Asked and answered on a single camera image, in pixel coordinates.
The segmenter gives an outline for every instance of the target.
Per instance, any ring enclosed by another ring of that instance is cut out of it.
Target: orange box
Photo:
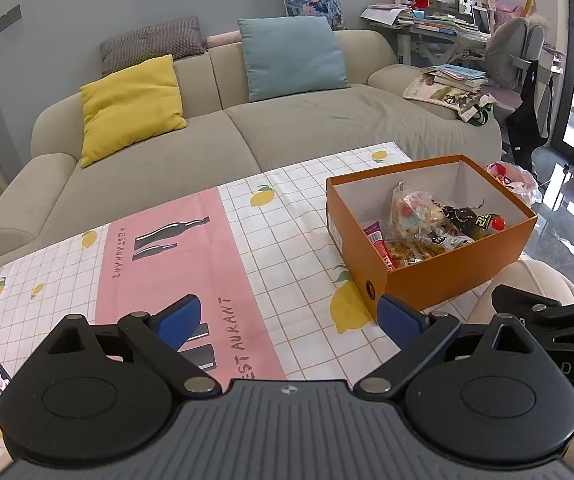
[[[390,270],[363,228],[388,218],[391,195],[401,181],[432,193],[438,202],[495,213],[506,228],[417,264]],[[371,316],[381,294],[417,310],[485,283],[515,262],[536,225],[536,213],[464,155],[442,156],[360,171],[327,180],[327,228]]]

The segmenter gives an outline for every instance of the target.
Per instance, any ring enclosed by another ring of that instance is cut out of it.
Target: glossy tile floor
[[[567,162],[551,148],[534,152],[534,169],[543,200],[532,208],[538,213],[536,228],[525,252],[565,275],[574,283],[574,168],[565,174]]]

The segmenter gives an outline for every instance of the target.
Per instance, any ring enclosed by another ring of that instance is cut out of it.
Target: gray checkered pillow
[[[189,16],[125,32],[100,44],[102,76],[138,65],[152,57],[175,59],[205,52],[198,17]]]

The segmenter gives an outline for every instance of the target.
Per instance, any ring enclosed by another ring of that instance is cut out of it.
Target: yellow pillow
[[[85,168],[134,142],[187,126],[171,56],[147,59],[80,88]]]

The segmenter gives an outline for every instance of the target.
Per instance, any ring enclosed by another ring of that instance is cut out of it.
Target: red snack package
[[[395,265],[391,262],[389,253],[387,252],[387,247],[385,246],[385,241],[382,239],[381,223],[376,222],[371,224],[369,227],[363,229],[369,241],[374,246],[376,251],[380,254],[382,261],[385,262],[388,268],[395,269]]]

